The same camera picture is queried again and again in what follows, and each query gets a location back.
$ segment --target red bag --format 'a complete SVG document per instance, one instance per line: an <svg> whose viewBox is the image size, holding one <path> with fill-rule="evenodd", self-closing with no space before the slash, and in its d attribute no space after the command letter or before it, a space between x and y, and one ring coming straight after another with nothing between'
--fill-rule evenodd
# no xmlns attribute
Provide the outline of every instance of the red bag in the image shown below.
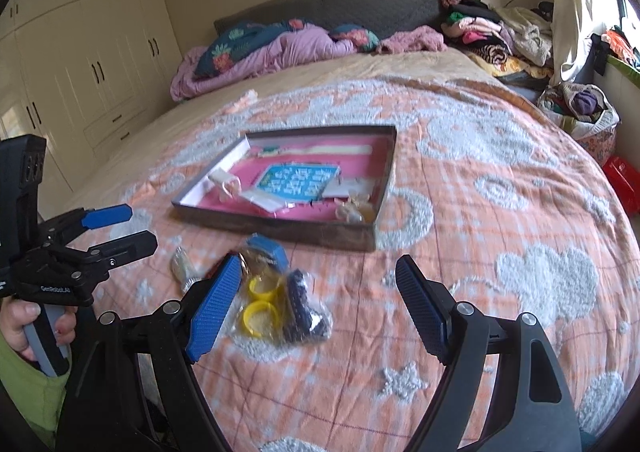
<svg viewBox="0 0 640 452"><path fill-rule="evenodd" d="M628 216L640 212L640 172L628 161L612 156L602 168Z"/></svg>

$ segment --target white curtain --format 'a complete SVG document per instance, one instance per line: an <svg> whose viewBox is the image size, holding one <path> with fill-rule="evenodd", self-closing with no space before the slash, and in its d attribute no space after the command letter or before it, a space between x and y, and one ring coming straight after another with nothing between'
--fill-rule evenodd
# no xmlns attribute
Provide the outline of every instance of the white curtain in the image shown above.
<svg viewBox="0 0 640 452"><path fill-rule="evenodd" d="M591 47L594 0L554 0L554 79L570 81L584 66Z"/></svg>

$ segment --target person's arm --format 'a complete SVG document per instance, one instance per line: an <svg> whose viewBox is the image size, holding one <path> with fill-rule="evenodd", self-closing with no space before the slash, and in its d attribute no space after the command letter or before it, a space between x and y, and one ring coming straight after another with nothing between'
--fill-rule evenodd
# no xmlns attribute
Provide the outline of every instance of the person's arm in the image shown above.
<svg viewBox="0 0 640 452"><path fill-rule="evenodd" d="M75 338L75 308L56 321L59 344ZM37 304L4 299L0 308L0 381L22 417L48 446L53 447L68 373L49 378L30 362L35 359L23 327L40 313Z"/></svg>

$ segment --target headboard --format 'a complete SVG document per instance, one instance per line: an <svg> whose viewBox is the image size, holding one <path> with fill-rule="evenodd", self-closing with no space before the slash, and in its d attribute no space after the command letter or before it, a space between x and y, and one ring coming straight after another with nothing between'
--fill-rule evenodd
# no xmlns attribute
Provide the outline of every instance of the headboard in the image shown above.
<svg viewBox="0 0 640 452"><path fill-rule="evenodd" d="M242 20L270 24L302 18L327 30L344 23L362 25L380 39L421 25L439 28L440 0L272 0L214 22L220 35Z"/></svg>

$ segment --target purple blanket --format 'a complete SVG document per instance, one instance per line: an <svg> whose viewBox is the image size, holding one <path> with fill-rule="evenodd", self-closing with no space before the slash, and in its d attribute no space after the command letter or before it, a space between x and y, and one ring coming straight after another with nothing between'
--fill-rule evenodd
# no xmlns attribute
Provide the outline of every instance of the purple blanket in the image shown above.
<svg viewBox="0 0 640 452"><path fill-rule="evenodd" d="M324 28L306 25L302 30L282 34L271 44L243 58L226 73L194 80L193 71L206 50L207 46L197 46L185 55L171 82L171 98L175 102L203 95L245 78L276 73L319 60L344 57L358 51L350 40L334 41Z"/></svg>

